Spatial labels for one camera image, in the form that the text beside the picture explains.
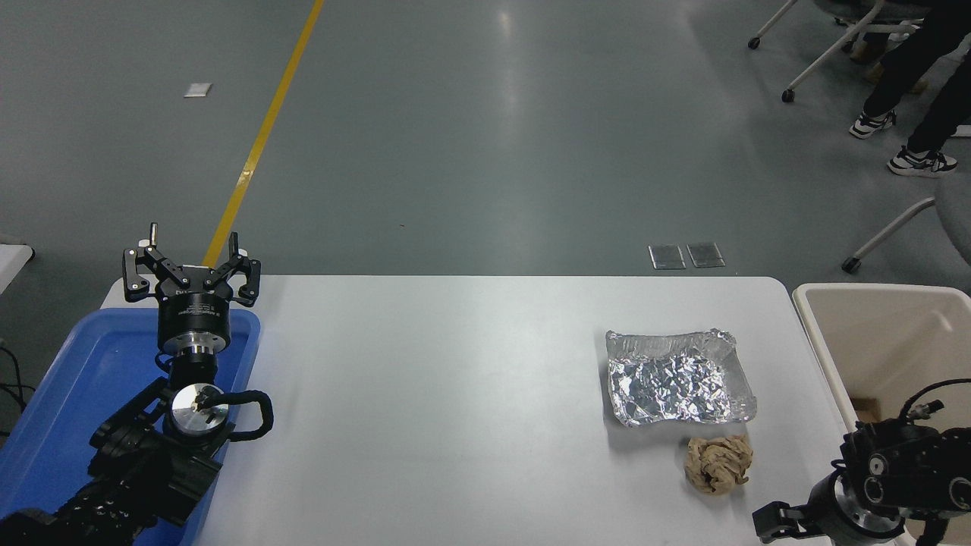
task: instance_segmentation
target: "yellow floor line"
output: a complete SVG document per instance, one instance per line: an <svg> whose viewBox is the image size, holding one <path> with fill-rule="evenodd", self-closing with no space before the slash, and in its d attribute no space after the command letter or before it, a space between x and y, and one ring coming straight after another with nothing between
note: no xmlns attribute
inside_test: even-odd
<svg viewBox="0 0 971 546"><path fill-rule="evenodd" d="M293 48L293 54L286 64L284 76L280 79L280 84L277 85L277 92L273 95L273 101L270 102L270 109L266 111L263 124L260 125L256 140L252 143L250 156L247 157L243 172L240 173L240 178L236 181L232 195L229 196L229 203L226 205L222 219L219 220L219 225L216 227L216 233L213 235L213 241L209 244L209 250L206 251L206 257L202 260L202 264L207 267L216 267L216 260L219 259L219 253L225 245L226 238L229 237L229 230L232 229L233 222L236 220L236 213L239 212L240 205L243 204L243 197L246 196L246 190L250 187L252 173L256 170L259 157L263 154L263 148L266 146L267 139L270 138L270 132L273 131L273 124L277 120L277 114L280 113L280 107L284 104L286 92L290 89L290 82L293 81L293 74L296 73L297 65L300 64L300 57L303 56L304 49L307 48L307 42L310 41L314 25L317 24L317 17L320 15L323 2L324 0L316 0L314 7L307 16L307 22L304 23L303 31L300 32L300 39L297 40L297 45Z"/></svg>

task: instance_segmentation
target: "sneaker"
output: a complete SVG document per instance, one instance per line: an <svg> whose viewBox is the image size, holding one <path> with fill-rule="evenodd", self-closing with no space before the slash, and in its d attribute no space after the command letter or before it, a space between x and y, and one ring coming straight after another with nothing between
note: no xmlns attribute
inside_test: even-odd
<svg viewBox="0 0 971 546"><path fill-rule="evenodd" d="M850 127L850 134L858 139L870 138L870 135L881 130L889 129L897 124L897 114L891 110L883 119L873 119L860 113L859 118Z"/></svg>
<svg viewBox="0 0 971 546"><path fill-rule="evenodd" d="M954 172L957 168L957 159L940 152L928 152L924 157L918 157L904 146L900 154L887 163L887 168L893 171L893 174L900 176L941 178Z"/></svg>

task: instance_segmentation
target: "black pants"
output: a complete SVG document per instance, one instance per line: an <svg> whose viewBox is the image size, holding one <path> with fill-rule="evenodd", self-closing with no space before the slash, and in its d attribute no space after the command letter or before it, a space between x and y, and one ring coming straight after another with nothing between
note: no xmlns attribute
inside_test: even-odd
<svg viewBox="0 0 971 546"><path fill-rule="evenodd" d="M942 55L954 51L971 32L971 0L943 0L927 14L923 27L884 55L884 75L863 105L870 117L889 112ZM971 116L971 60L965 57L937 94L923 121L907 141L914 152L937 151Z"/></svg>

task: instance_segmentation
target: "crumpled paper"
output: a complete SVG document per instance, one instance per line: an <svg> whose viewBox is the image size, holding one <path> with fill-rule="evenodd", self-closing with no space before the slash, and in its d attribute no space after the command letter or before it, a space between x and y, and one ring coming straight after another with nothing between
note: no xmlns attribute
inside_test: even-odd
<svg viewBox="0 0 971 546"><path fill-rule="evenodd" d="M745 472L752 466L752 455L745 434L712 440L691 438L687 442L685 476L705 495L725 495L749 481Z"/></svg>

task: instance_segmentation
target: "beige bin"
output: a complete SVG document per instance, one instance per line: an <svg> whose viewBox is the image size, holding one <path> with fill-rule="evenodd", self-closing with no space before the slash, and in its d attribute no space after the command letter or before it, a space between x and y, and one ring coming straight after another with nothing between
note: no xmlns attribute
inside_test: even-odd
<svg viewBox="0 0 971 546"><path fill-rule="evenodd" d="M940 287L811 284L792 294L846 422L887 419L920 389L945 379L971 377L971 298ZM945 408L925 422L945 430L971 427L971 385L927 394ZM920 523L908 530L920 536ZM904 533L897 542L913 545ZM971 544L971 515L951 520L947 544Z"/></svg>

